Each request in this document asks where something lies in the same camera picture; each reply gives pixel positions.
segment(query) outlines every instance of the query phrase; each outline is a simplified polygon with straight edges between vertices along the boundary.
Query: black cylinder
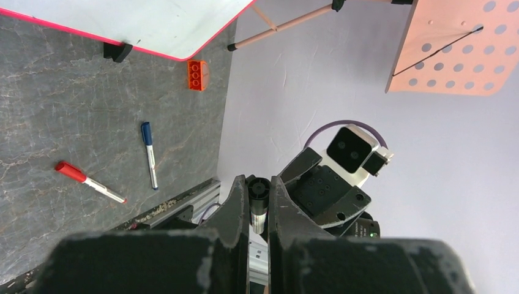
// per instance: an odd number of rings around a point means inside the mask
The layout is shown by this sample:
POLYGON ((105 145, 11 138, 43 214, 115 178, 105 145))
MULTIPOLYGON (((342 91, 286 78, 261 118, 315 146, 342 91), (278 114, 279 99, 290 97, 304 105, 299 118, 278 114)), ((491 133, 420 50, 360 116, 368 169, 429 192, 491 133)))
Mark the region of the black cylinder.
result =
POLYGON ((230 52, 236 50, 236 44, 235 43, 232 43, 232 44, 229 44, 227 45, 227 50, 229 50, 230 52))
POLYGON ((271 182, 265 178, 255 178, 248 183, 247 189, 250 212, 257 216, 265 214, 269 207, 271 182))

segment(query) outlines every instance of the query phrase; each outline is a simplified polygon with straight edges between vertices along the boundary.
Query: white wall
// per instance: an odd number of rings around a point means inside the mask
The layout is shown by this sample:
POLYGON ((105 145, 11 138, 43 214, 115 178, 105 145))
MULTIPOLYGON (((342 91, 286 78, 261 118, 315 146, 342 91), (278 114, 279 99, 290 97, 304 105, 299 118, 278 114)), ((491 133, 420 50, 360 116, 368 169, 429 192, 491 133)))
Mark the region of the white wall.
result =
MULTIPOLYGON (((257 5, 281 23, 327 3, 257 5)), ((339 13, 235 51, 218 175, 227 189, 236 175, 270 178, 323 124, 371 124, 395 153, 363 188, 383 236, 442 239, 479 293, 519 293, 519 69, 491 97, 385 94, 408 12, 348 1, 339 13)), ((236 40, 267 28, 248 10, 236 40)), ((336 131, 312 147, 324 149, 336 131)))

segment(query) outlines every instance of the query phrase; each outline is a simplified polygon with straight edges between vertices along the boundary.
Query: camera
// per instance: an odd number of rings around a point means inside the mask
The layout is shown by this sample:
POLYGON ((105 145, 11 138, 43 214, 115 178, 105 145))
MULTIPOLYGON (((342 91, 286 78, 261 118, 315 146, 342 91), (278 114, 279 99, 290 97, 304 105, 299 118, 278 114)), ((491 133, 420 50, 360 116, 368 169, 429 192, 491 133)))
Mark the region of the camera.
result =
POLYGON ((337 132, 326 149, 326 154, 348 173, 355 173, 378 147, 377 140, 350 124, 337 132))

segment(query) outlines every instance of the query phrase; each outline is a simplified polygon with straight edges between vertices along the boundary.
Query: blue marker cap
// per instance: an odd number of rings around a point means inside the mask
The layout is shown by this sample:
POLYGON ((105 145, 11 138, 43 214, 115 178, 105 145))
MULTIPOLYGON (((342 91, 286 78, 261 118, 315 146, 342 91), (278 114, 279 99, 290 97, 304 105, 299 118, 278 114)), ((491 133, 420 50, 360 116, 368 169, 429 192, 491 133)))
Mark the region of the blue marker cap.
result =
POLYGON ((143 133, 144 144, 146 144, 146 146, 151 146, 151 125, 149 124, 149 121, 143 122, 141 125, 141 131, 143 133))

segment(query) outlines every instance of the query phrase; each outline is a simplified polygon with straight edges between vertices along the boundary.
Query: marker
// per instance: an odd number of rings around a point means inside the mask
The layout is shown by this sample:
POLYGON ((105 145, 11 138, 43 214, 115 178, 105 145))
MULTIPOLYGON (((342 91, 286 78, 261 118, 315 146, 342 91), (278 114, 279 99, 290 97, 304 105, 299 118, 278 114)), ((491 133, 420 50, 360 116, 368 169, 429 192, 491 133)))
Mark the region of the marker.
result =
POLYGON ((270 186, 270 181, 264 178, 254 178, 247 184, 250 225, 252 231, 256 234, 262 234, 265 230, 265 221, 269 210, 270 186))
POLYGON ((57 172, 60 172, 63 175, 68 176, 69 178, 75 179, 76 181, 78 181, 80 183, 91 186, 97 192, 99 192, 105 196, 108 196, 119 203, 126 203, 126 199, 123 199, 117 193, 109 190, 109 188, 107 188, 107 187, 99 184, 98 182, 94 181, 93 179, 87 177, 79 168, 73 166, 72 164, 70 164, 66 161, 62 161, 62 162, 58 163, 54 167, 54 169, 57 172))
POLYGON ((151 177, 151 187, 154 190, 159 189, 157 184, 157 175, 155 174, 155 156, 153 155, 153 145, 151 140, 151 125, 149 121, 143 122, 141 125, 141 131, 143 133, 143 141, 146 145, 147 151, 147 164, 149 165, 149 176, 151 177))

